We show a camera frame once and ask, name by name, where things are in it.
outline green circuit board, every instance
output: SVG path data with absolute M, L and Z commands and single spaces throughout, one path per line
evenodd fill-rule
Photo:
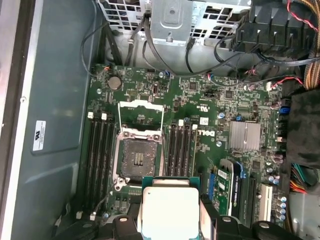
M 180 175 L 184 171 L 188 177 L 200 177 L 201 192 L 211 191 L 214 195 L 212 201 L 215 207 L 221 214 L 227 214 L 225 211 L 228 209 L 226 204 L 229 202 L 229 196 L 225 191 L 230 186 L 226 181 L 225 190 L 219 187 L 222 181 L 217 177 L 217 170 L 221 159 L 241 163 L 246 180 L 243 180 L 242 184 L 238 217 L 245 222 L 248 198 L 251 197 L 249 196 L 250 177 L 256 181 L 254 194 L 257 194 L 261 190 L 261 184 L 270 184 L 268 182 L 270 173 L 266 169 L 273 168 L 273 175 L 279 171 L 279 166 L 272 163 L 272 155 L 277 148 L 278 112 L 271 106 L 281 99 L 281 86 L 270 91 L 266 90 L 265 83 L 242 83 L 235 87 L 220 87 L 213 82 L 233 85 L 237 80 L 231 77 L 214 76 L 209 81 L 206 74 L 183 78 L 169 75 L 167 72 L 137 67 L 105 67 L 104 65 L 96 66 L 98 77 L 91 79 L 88 89 L 88 117 L 85 119 L 83 129 L 77 191 L 80 199 L 79 208 L 89 214 L 99 202 L 98 200 L 106 194 L 107 188 L 113 185 L 116 139 L 121 130 L 120 120 L 123 126 L 130 125 L 132 128 L 142 130 L 160 128 L 162 121 L 160 111 L 152 111 L 144 107 L 123 107 L 119 114 L 119 102 L 144 100 L 164 108 L 162 144 L 156 152 L 162 162 L 155 162 L 154 175 L 168 175 L 166 166 L 171 161 L 170 152 L 174 149 L 172 141 L 175 141 L 176 146 L 184 144 L 189 148 L 188 152 L 184 153 L 187 154 L 184 156 L 188 163 L 186 163 L 186 169 L 181 170 L 183 169 L 181 167 Z M 120 79 L 119 88 L 111 89 L 109 85 L 111 77 Z M 98 119 L 97 122 L 101 124 L 101 118 L 106 116 L 107 118 L 102 121 L 105 125 L 93 124 L 95 119 Z M 185 124 L 182 124 L 183 129 L 187 128 L 187 130 L 181 135 L 177 132 L 178 135 L 173 138 L 174 126 L 178 128 L 181 122 Z M 234 149 L 230 145 L 232 122 L 259 124 L 259 142 L 256 149 Z M 179 143 L 179 139 L 183 136 L 185 140 Z M 136 153 L 137 164 L 145 156 L 144 153 Z M 119 162 L 116 172 L 121 172 Z M 210 183 L 211 174 L 216 175 L 213 185 Z M 120 191 L 114 191 L 113 195 L 107 198 L 101 211 L 106 216 L 125 214 L 130 205 L 130 199 L 141 194 L 139 179 L 129 182 Z M 281 194 L 280 190 L 274 187 L 273 215 L 275 215 L 276 199 L 279 194 Z M 252 211 L 253 220 L 257 221 L 260 212 L 258 199 L 254 201 Z M 281 221 L 276 218 L 273 220 L 282 226 Z

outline white label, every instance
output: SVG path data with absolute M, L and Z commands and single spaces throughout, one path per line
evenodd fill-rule
M 33 151 L 44 149 L 45 132 L 46 121 L 36 121 L 33 139 Z
M 219 187 L 220 187 L 222 190 L 226 190 L 225 185 L 223 185 L 221 182 L 219 182 Z
M 200 117 L 200 125 L 209 125 L 209 118 L 208 117 Z
M 224 178 L 225 180 L 227 180 L 228 175 L 225 172 L 221 171 L 220 169 L 218 170 L 218 175 Z
M 198 134 L 202 136 L 215 136 L 215 131 L 207 131 L 207 130 L 198 130 Z

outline blue connector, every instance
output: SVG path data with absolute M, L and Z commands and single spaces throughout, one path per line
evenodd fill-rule
M 209 185 L 208 185 L 208 196 L 211 201 L 214 199 L 214 194 L 215 194 L 215 189 L 214 189 L 215 178 L 216 176 L 213 173 L 210 173 Z
M 290 113 L 290 107 L 283 106 L 279 109 L 280 115 L 288 115 Z

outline pcie slot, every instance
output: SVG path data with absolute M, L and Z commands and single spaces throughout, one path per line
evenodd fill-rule
M 271 219 L 271 208 L 272 208 L 272 193 L 273 187 L 265 184 L 261 185 L 260 210 L 259 210 L 259 221 L 268 221 Z
M 248 220 L 247 224 L 251 228 L 252 223 L 255 218 L 255 206 L 256 206 L 256 197 L 257 197 L 257 179 L 250 177 L 249 179 L 249 188 L 248 188 L 248 199 L 246 207 L 246 218 Z

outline mounting screw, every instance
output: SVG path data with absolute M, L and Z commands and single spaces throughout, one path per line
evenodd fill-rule
M 27 101 L 27 98 L 26 98 L 25 96 L 23 96 L 23 97 L 20 98 L 20 103 L 23 104 L 25 101 Z
M 260 227 L 262 227 L 263 229 L 268 229 L 269 228 L 269 224 L 265 223 L 265 222 L 261 222 L 259 223 Z
M 227 217 L 227 216 L 224 216 L 224 217 L 222 218 L 222 220 L 223 220 L 224 222 L 226 222 L 226 223 L 230 223 L 230 222 L 231 222 L 231 218 L 230 218 L 230 217 Z

